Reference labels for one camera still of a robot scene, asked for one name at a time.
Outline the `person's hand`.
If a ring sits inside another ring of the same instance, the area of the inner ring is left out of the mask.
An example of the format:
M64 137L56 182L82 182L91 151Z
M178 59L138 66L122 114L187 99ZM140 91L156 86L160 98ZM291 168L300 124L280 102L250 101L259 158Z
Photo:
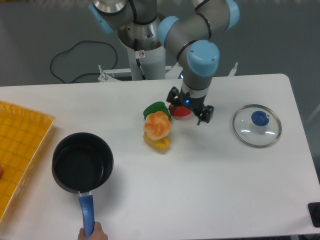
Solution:
M89 237L85 237L84 228L79 229L77 240L108 240L108 235L103 231L102 225L99 221L94 224L93 232Z

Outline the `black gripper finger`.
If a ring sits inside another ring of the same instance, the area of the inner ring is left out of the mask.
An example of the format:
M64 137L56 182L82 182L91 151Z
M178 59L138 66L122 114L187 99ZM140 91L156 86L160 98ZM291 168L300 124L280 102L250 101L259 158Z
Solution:
M174 107L180 106L181 101L179 89L173 86L167 95L166 101Z
M198 117L197 125L199 126L201 123L209 123L213 117L214 107L212 105L202 105L196 111L196 116Z

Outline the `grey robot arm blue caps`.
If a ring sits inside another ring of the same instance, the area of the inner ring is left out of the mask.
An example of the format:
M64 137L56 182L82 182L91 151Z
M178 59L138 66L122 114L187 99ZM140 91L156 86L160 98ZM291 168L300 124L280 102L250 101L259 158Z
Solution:
M173 87L167 102L185 107L199 122L210 122L214 108L205 105L220 51L214 35L237 24L240 9L233 0L195 0L194 15L186 20L161 16L155 0L94 0L89 10L107 33L117 33L126 47L134 81L166 76L166 53L182 67L181 88Z

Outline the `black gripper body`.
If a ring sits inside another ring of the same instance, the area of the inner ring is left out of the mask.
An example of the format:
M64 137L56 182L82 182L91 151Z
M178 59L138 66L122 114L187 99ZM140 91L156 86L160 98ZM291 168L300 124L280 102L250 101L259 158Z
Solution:
M208 89L196 90L189 86L182 86L179 93L179 105L191 110L196 116L204 113L204 101Z

